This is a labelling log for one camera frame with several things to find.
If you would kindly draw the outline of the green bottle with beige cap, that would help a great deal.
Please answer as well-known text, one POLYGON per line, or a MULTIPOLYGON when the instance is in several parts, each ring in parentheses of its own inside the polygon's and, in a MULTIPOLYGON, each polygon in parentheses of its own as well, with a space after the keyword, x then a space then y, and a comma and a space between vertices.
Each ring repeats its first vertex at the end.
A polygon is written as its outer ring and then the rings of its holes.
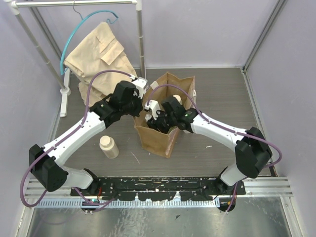
POLYGON ((175 104, 175 105, 183 105, 181 96, 177 95, 177 94, 173 95, 172 96, 172 103, 175 104))

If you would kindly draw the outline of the amber clear bottle white cap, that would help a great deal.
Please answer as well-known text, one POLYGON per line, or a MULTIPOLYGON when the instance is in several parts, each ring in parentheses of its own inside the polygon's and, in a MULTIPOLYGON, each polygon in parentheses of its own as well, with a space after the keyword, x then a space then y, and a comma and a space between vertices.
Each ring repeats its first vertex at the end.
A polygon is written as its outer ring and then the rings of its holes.
POLYGON ((149 121, 150 119, 152 118, 152 115, 151 114, 146 114, 145 115, 145 121, 149 121))

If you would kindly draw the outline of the brown canvas tote bag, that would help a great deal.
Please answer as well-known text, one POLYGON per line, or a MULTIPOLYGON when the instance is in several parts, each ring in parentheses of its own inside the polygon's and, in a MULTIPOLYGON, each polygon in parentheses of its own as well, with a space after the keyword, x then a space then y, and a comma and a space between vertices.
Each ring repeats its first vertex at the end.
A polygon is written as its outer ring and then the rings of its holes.
MULTIPOLYGON (((143 105, 148 100, 155 100, 161 104, 162 100, 168 96, 179 95, 185 109, 193 106, 190 98, 196 100, 195 77, 180 79, 167 72, 150 85, 143 96, 143 105)), ((150 153, 161 157, 169 158, 173 151, 180 129, 173 127, 167 134, 161 133, 147 126, 145 115, 142 111, 140 116, 134 118, 134 127, 139 134, 142 148, 150 153)))

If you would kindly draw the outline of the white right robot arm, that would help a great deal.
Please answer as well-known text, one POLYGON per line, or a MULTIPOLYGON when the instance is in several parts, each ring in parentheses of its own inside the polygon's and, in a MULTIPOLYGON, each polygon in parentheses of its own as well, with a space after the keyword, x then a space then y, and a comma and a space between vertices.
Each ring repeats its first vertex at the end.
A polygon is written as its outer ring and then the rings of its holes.
POLYGON ((163 99, 161 103, 149 100, 144 110, 147 112, 147 125, 152 129, 166 132, 177 127, 217 141, 235 153, 235 163, 226 167, 215 180, 215 188, 220 194, 230 193, 240 180, 256 178, 272 157, 259 129, 234 128, 212 120, 196 108, 186 109, 174 96, 163 99))

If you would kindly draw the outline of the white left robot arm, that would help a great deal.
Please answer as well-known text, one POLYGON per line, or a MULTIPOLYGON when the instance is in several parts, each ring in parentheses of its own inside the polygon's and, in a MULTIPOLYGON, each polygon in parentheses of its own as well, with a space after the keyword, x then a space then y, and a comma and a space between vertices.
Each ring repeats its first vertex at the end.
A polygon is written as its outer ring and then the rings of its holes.
POLYGON ((48 192, 60 187, 80 188, 88 196, 95 195, 101 186, 97 176, 88 169, 65 166, 70 156, 94 135, 102 132, 124 115, 136 117, 143 110, 147 81, 119 82, 112 94, 96 102, 73 127, 43 147, 33 145, 29 162, 39 159, 31 173, 48 192))

